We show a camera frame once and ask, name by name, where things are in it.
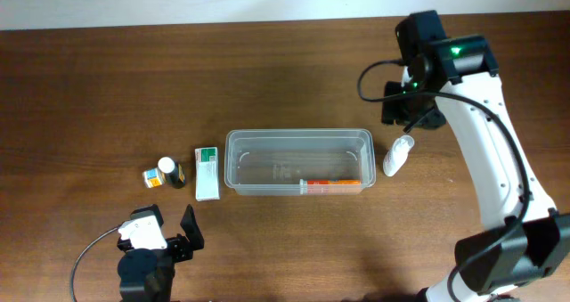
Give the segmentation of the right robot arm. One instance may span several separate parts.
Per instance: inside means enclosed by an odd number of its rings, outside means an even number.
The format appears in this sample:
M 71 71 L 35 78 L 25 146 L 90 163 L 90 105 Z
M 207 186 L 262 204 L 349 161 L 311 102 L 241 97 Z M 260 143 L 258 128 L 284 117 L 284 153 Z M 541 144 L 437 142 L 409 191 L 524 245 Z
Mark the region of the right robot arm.
M 448 37 L 434 11 L 409 15 L 395 33 L 404 73 L 387 83 L 381 119 L 405 130 L 452 128 L 484 225 L 456 243 L 454 268 L 418 300 L 491 301 L 552 275 L 569 252 L 569 217 L 521 149 L 488 42 Z

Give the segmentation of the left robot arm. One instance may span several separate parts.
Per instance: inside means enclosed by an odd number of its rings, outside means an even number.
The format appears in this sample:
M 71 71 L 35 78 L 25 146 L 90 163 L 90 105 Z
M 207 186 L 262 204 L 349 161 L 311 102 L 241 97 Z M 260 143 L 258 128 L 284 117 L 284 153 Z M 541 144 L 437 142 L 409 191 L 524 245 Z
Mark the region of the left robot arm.
M 153 204 L 133 211 L 119 228 L 117 247 L 124 252 L 118 262 L 119 293 L 123 301 L 169 302 L 175 265 L 191 260 L 204 248 L 204 238 L 192 206 L 187 206 L 180 226 L 183 233 L 165 238 L 159 207 Z

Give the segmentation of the white spray bottle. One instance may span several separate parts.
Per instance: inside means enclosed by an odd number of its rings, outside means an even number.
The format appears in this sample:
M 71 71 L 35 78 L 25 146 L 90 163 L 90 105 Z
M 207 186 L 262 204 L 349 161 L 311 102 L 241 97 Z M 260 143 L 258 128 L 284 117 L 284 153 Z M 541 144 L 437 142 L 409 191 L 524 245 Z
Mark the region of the white spray bottle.
M 394 176 L 408 159 L 409 152 L 415 144 L 414 139 L 409 135 L 397 138 L 383 160 L 383 172 L 386 176 Z

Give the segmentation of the dark bottle white cap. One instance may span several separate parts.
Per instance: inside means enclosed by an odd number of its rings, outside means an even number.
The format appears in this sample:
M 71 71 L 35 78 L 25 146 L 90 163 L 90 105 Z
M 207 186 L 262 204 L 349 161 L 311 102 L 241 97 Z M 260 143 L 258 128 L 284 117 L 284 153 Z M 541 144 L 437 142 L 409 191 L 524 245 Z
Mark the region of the dark bottle white cap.
M 185 186 L 185 175 L 182 166 L 170 157 L 163 157 L 158 161 L 158 169 L 164 175 L 166 182 L 176 189 Z

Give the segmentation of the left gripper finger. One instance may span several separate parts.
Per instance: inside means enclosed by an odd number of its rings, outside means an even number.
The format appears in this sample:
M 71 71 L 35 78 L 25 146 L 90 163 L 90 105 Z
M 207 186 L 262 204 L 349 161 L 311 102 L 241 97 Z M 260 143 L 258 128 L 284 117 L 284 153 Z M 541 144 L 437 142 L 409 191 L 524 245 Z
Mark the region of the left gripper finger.
M 159 210 L 159 206 L 157 204 L 152 204 L 150 206 L 147 206 L 144 208 L 138 208 L 138 209 L 134 210 L 130 214 L 130 219 L 135 220 L 135 219 L 147 217 L 150 215 L 154 215 L 156 217 L 159 227 L 161 227 L 164 224 L 163 216 L 161 215 L 160 210 Z
M 192 251 L 204 249 L 204 238 L 198 227 L 196 216 L 191 205 L 186 207 L 180 226 L 184 230 L 185 237 Z

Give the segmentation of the orange tablet tube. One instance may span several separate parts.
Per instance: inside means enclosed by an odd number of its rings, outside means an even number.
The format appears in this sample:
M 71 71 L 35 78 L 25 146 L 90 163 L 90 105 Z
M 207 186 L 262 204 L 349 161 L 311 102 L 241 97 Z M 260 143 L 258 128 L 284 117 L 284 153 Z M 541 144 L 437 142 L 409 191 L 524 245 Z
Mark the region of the orange tablet tube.
M 346 195 L 362 191 L 360 180 L 303 180 L 299 181 L 301 195 Z

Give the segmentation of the white green medicine box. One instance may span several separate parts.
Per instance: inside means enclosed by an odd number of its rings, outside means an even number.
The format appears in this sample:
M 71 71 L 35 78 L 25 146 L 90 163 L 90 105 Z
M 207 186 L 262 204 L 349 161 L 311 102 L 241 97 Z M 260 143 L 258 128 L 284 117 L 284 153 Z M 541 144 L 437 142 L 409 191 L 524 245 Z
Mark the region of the white green medicine box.
M 218 149 L 216 147 L 195 150 L 197 201 L 219 200 Z

